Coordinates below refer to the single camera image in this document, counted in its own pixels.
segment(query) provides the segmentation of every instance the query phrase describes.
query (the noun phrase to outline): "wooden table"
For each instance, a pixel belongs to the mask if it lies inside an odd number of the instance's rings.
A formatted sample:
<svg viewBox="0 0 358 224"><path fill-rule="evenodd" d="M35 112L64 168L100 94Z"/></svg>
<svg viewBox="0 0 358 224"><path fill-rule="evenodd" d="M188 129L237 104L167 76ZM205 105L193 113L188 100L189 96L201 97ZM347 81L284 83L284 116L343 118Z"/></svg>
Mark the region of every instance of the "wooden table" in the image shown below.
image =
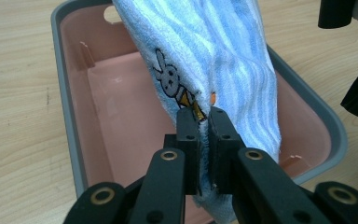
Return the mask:
<svg viewBox="0 0 358 224"><path fill-rule="evenodd" d="M0 223L60 223L76 195L50 14L62 0L0 0ZM358 75L358 22L317 28L319 1L261 0L269 44L336 111L349 138L335 180L358 189L358 118L340 105Z"/></svg>

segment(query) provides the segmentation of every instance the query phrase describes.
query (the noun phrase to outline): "towel fold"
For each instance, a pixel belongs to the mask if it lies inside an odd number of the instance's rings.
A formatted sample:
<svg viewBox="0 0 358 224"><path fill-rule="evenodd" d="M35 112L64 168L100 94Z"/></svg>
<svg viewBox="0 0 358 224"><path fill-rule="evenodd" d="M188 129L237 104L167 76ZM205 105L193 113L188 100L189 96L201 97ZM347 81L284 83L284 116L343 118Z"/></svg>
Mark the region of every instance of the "towel fold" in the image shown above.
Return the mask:
<svg viewBox="0 0 358 224"><path fill-rule="evenodd" d="M192 106L200 122L202 196L196 203L217 223L235 219L230 195L208 177L206 119L224 109L247 147L277 161L281 137L277 82L254 0L113 0L153 77L158 97L176 121Z"/></svg>

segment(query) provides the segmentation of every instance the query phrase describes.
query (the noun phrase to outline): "bolt hole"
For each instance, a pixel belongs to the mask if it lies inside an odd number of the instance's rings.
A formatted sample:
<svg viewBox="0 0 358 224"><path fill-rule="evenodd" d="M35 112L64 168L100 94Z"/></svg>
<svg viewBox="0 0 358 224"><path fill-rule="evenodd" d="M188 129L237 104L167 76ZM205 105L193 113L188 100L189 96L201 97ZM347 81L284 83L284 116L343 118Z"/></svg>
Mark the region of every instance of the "bolt hole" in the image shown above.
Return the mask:
<svg viewBox="0 0 358 224"><path fill-rule="evenodd" d="M293 213L293 217L299 222L299 223L310 223L311 217L310 214L304 212L304 211L295 211Z"/></svg>
<svg viewBox="0 0 358 224"><path fill-rule="evenodd" d="M91 202L96 205L109 203L115 197L115 191L108 188L100 188L91 194Z"/></svg>
<svg viewBox="0 0 358 224"><path fill-rule="evenodd" d="M146 217L148 223L160 223L162 219L164 215L159 210L149 212Z"/></svg>
<svg viewBox="0 0 358 224"><path fill-rule="evenodd" d="M105 199L107 199L108 197L110 196L110 193L109 192L107 192L107 191L102 191L102 192L99 192L99 193L97 193L96 195L95 195L95 198L97 199L97 200L105 200Z"/></svg>
<svg viewBox="0 0 358 224"><path fill-rule="evenodd" d="M263 159L263 155L257 151L247 151L245 155L247 158L254 160L254 161Z"/></svg>
<svg viewBox="0 0 358 224"><path fill-rule="evenodd" d="M107 7L103 13L103 17L110 24L121 21L114 6Z"/></svg>
<svg viewBox="0 0 358 224"><path fill-rule="evenodd" d="M335 199L338 202L345 203L345 204L356 204L357 198L354 194L346 189L339 188L339 187L331 187L327 190L330 197Z"/></svg>
<svg viewBox="0 0 358 224"><path fill-rule="evenodd" d="M161 153L161 158L165 161L173 161L178 157L178 154L174 151L165 151Z"/></svg>

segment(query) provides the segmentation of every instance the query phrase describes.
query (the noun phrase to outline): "rabbit embroidery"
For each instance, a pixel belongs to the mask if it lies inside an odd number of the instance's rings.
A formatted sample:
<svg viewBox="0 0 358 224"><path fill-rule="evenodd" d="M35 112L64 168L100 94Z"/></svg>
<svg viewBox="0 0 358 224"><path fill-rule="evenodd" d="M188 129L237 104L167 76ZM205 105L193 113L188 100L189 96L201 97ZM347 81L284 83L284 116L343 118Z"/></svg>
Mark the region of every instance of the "rabbit embroidery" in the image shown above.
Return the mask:
<svg viewBox="0 0 358 224"><path fill-rule="evenodd" d="M165 63L165 56L160 49L156 49L156 56L159 68L153 67L153 69L156 71L156 79L160 82L164 93L168 97L174 98L179 107L192 106L199 121L206 120L194 95L182 85L176 67L173 64Z"/></svg>

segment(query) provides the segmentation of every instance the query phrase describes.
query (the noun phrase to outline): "striped towel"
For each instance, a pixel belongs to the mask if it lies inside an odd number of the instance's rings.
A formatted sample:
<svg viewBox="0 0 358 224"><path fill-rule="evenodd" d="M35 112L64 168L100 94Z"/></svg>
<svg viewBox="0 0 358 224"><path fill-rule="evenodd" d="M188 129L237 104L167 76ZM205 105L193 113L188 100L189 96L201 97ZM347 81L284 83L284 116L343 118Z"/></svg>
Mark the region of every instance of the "striped towel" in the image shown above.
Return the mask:
<svg viewBox="0 0 358 224"><path fill-rule="evenodd" d="M255 0L113 0L146 61L157 95L176 121L192 106L203 140L196 203L217 223L235 219L231 196L217 194L208 177L206 119L211 104L224 109L247 147L278 160L277 82Z"/></svg>

